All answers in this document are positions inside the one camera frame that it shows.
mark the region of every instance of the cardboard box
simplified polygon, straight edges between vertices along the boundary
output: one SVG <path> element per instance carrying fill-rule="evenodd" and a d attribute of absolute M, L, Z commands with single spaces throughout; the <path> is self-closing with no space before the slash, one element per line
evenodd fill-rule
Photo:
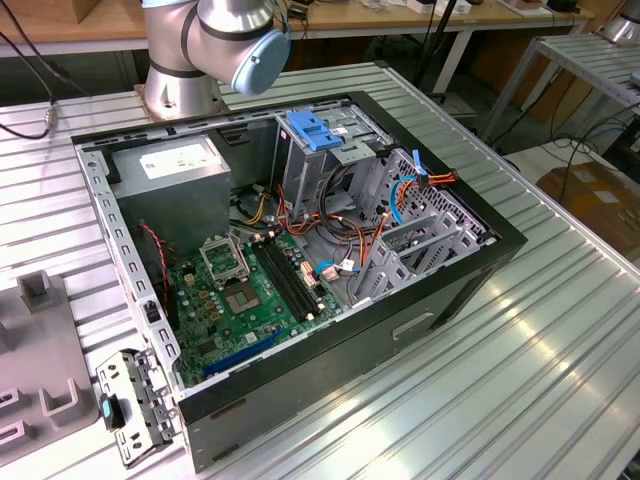
<path fill-rule="evenodd" d="M 566 168 L 543 176 L 538 187 L 557 200 Z M 640 196 L 598 162 L 571 167 L 562 205 L 627 259 L 640 258 Z"/>
<path fill-rule="evenodd" d="M 5 0 L 16 15 L 80 23 L 100 0 Z"/>

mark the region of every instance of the metal rack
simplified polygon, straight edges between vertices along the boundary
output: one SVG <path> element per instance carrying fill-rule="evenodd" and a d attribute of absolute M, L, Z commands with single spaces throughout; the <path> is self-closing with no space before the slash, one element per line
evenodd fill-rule
<path fill-rule="evenodd" d="M 560 68 L 570 71 L 600 92 L 600 98 L 591 110 L 593 114 L 587 115 L 590 122 L 597 119 L 596 114 L 607 98 L 624 107 L 640 103 L 640 89 L 630 81 L 631 74 L 640 71 L 640 48 L 620 47 L 595 34 L 534 38 L 491 110 L 480 135 L 484 141 L 495 130 L 504 109 L 538 55 L 547 57 L 552 64 L 533 89 L 524 108 L 542 93 Z M 640 106 L 633 108 L 633 111 L 640 112 Z"/>
<path fill-rule="evenodd" d="M 223 93 L 233 109 L 354 88 L 528 243 L 452 322 L 199 478 L 613 478 L 640 447 L 640 272 L 390 69 L 291 72 L 260 98 Z M 35 131 L 46 108 L 1 109 L 0 120 Z M 27 271 L 61 274 L 95 371 L 142 338 L 68 137 L 149 119 L 132 93 L 61 102 L 60 117 L 39 142 L 0 134 L 0 288 Z M 96 422 L 0 477 L 190 478 L 182 442 L 125 471 Z"/>

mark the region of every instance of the ram slot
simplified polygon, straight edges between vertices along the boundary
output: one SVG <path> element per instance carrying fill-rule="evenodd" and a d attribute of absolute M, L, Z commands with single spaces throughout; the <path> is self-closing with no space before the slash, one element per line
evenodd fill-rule
<path fill-rule="evenodd" d="M 260 262 L 260 265 L 267 273 L 267 276 L 273 282 L 276 290 L 289 307 L 289 310 L 293 314 L 294 318 L 299 322 L 304 321 L 307 315 L 310 313 L 304 308 L 297 298 L 293 290 L 290 288 L 289 283 L 286 281 L 282 272 L 278 269 L 277 264 L 271 259 L 269 253 L 265 248 L 266 245 L 258 245 L 253 248 L 253 253 Z"/>
<path fill-rule="evenodd" d="M 285 280 L 289 284 L 291 290 L 296 295 L 296 298 L 304 305 L 308 313 L 317 315 L 320 313 L 316 299 L 311 295 L 307 286 L 300 280 L 300 277 L 296 274 L 296 271 L 291 267 L 291 264 L 285 257 L 282 250 L 278 248 L 275 243 L 266 245 L 267 253 L 271 256 L 271 259 L 276 263 L 279 270 L 282 272 Z"/>

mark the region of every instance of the blue plastic clip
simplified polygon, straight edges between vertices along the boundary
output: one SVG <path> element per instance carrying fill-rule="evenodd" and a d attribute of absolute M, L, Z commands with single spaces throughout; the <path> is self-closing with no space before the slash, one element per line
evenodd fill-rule
<path fill-rule="evenodd" d="M 333 135 L 324 122 L 312 112 L 289 112 L 287 118 L 291 127 L 307 141 L 309 148 L 314 152 L 343 144 L 343 140 Z"/>
<path fill-rule="evenodd" d="M 427 171 L 422 167 L 422 163 L 420 163 L 420 152 L 417 148 L 413 150 L 413 163 L 416 166 L 416 172 L 420 175 L 427 175 Z"/>

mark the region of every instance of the wooden table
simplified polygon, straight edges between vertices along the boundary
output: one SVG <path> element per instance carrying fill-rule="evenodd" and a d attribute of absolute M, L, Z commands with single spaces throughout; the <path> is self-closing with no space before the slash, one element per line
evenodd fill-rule
<path fill-rule="evenodd" d="M 571 33 L 580 33 L 592 17 L 591 12 L 583 9 L 575 15 L 556 13 L 553 17 L 526 18 L 494 0 L 486 0 L 484 4 L 472 7 L 469 14 L 451 18 L 446 31 L 457 32 L 457 36 L 434 91 L 446 90 L 475 31 L 571 26 Z M 18 18 L 31 40 L 44 54 L 147 48 L 144 17 L 139 0 L 102 0 L 78 25 L 26 16 Z M 308 20 L 309 29 L 306 37 L 340 38 L 425 33 L 429 15 L 422 15 L 400 6 L 375 12 L 358 0 L 351 0 L 347 4 L 312 4 Z M 438 23 L 439 17 L 436 16 L 432 31 Z M 300 21 L 291 20 L 291 28 L 294 39 L 302 38 L 304 27 Z M 5 32 L 12 40 L 21 42 L 6 15 L 0 16 L 0 31 Z M 0 45 L 0 57 L 14 55 L 7 45 Z"/>

